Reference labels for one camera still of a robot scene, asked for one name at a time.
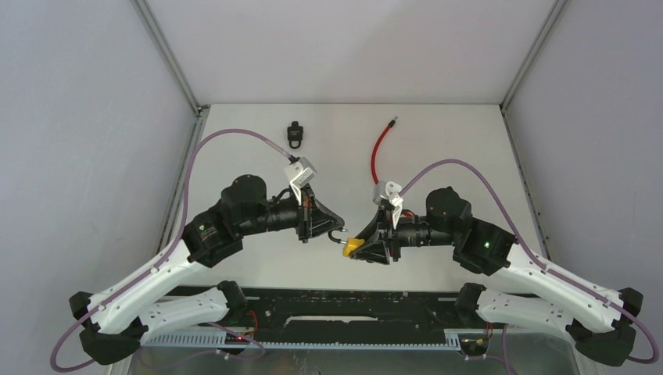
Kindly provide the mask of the yellow padlock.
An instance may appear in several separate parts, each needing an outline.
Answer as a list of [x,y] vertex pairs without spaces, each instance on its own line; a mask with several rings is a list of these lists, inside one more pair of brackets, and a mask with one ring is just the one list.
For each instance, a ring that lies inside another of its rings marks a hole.
[[335,232],[336,230],[329,231],[328,238],[330,241],[338,245],[343,245],[342,255],[346,258],[349,258],[358,248],[360,248],[365,243],[364,239],[356,237],[348,237],[347,239],[343,240],[339,237],[336,237],[334,235]]

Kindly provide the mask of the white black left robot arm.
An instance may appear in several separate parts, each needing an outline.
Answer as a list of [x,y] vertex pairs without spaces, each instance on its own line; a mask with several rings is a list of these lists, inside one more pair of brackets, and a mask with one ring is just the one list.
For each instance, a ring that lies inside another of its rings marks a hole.
[[343,218],[319,202],[306,185],[301,197],[290,187],[273,198],[254,175],[237,177],[220,200],[185,225],[182,235],[120,283],[97,294],[70,297],[80,320],[81,346],[95,362],[109,365],[135,353],[151,339],[200,323],[238,325],[248,302],[234,281],[188,298],[162,297],[189,277],[240,252],[246,236],[293,229],[306,243],[344,226]]

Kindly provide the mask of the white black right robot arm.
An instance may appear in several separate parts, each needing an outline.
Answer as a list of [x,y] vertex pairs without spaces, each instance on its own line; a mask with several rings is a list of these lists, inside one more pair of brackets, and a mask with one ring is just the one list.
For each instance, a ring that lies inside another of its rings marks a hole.
[[529,255],[511,233],[474,218],[470,202],[451,187],[430,192],[426,214],[400,219],[393,213],[400,198],[380,199],[373,220],[346,241],[345,257],[388,265],[403,248],[450,246],[462,268],[525,289],[524,296],[467,283],[459,291],[454,314],[459,323],[504,323],[560,338],[585,357],[621,366],[636,340],[633,319],[643,296],[627,287],[602,287],[561,266]]

